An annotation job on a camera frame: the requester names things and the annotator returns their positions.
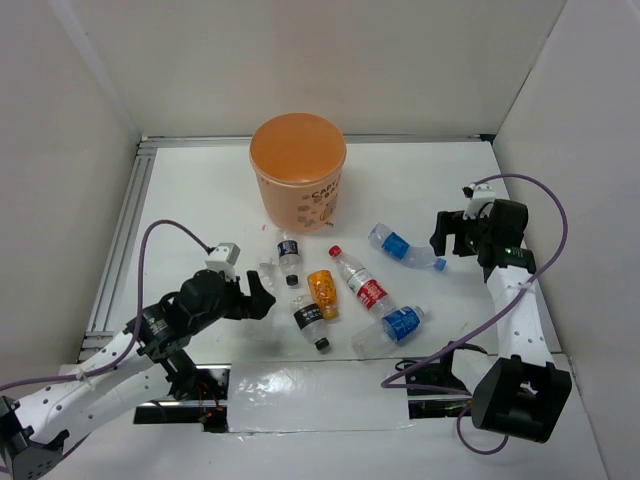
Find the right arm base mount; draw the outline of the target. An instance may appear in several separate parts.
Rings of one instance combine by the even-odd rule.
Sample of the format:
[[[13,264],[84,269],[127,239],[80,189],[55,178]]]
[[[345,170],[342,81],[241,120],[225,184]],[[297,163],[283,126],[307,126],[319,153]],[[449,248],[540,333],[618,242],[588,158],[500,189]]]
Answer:
[[[411,420],[453,418],[470,404],[471,395],[452,373],[452,356],[430,363],[402,378],[407,384],[433,386],[433,389],[408,389],[407,406]]]

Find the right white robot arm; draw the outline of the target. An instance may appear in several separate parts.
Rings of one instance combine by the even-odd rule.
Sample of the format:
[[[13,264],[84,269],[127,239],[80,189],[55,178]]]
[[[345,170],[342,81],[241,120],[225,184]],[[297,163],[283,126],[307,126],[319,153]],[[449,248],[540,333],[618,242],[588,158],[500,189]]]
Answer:
[[[438,365],[436,379],[448,392],[466,388],[477,429],[544,443],[569,398],[572,380],[556,367],[542,330],[534,278],[538,269],[532,252],[522,246],[528,220],[525,205],[501,199],[481,201],[471,212],[438,213],[430,244],[441,255],[452,236],[455,255],[476,257],[498,317],[498,354],[490,358],[463,343]]]

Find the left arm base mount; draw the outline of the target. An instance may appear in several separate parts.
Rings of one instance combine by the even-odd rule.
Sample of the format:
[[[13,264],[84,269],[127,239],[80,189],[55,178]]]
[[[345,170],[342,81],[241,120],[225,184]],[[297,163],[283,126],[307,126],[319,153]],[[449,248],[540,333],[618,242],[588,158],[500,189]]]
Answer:
[[[230,364],[198,365],[193,388],[178,398],[152,400],[134,411],[133,424],[139,426],[196,426],[203,432],[229,432],[227,400]]]

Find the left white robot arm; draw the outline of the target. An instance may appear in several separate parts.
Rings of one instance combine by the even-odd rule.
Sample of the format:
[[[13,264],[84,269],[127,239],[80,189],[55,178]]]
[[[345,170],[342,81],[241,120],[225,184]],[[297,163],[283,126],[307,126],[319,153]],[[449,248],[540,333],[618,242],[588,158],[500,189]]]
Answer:
[[[2,472],[13,479],[40,479],[102,425],[139,405],[193,395],[200,372],[185,349],[221,318],[263,319],[275,297],[257,272],[250,292],[237,279],[201,270],[175,292],[142,310],[99,353],[62,382],[22,397],[1,399]]]

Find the clear bottle dark blue label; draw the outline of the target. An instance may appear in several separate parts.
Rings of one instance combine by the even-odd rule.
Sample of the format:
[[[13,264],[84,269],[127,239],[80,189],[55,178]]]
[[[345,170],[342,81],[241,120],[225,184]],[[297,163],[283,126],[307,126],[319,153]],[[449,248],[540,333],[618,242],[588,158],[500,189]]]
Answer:
[[[296,238],[285,230],[279,230],[276,248],[279,267],[285,278],[286,285],[290,288],[297,288],[302,272],[302,258]]]

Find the clear bottle black label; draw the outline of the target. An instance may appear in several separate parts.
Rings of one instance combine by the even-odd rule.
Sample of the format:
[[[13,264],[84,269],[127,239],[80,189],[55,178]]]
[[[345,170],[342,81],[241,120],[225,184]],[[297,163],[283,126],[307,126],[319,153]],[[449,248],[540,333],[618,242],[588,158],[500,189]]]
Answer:
[[[330,348],[328,328],[319,305],[308,295],[301,295],[291,301],[293,318],[305,339],[317,351],[324,353]]]

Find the orange juice bottle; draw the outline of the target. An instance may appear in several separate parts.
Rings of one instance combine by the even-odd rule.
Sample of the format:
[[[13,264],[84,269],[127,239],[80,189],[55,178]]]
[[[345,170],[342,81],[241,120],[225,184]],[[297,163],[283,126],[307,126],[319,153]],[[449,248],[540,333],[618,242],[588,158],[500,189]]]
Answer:
[[[319,306],[325,320],[339,316],[337,291],[329,270],[318,270],[307,277],[307,284],[314,302]]]

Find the crushed bottle blue label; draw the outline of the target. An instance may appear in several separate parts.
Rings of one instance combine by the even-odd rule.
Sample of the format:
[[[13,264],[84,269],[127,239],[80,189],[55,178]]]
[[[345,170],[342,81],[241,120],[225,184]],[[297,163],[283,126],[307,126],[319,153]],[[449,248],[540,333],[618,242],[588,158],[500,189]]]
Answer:
[[[370,244],[405,267],[443,271],[447,261],[437,257],[431,247],[415,247],[383,223],[377,223],[368,235]]]

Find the clear bottle white cap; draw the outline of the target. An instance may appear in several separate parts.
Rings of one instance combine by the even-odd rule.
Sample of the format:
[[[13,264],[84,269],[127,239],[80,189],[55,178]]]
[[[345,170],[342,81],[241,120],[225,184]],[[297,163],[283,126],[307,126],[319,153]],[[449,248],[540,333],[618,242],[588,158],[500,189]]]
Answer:
[[[268,256],[263,256],[258,259],[258,274],[260,281],[265,289],[274,294],[276,291],[276,268],[273,259]]]

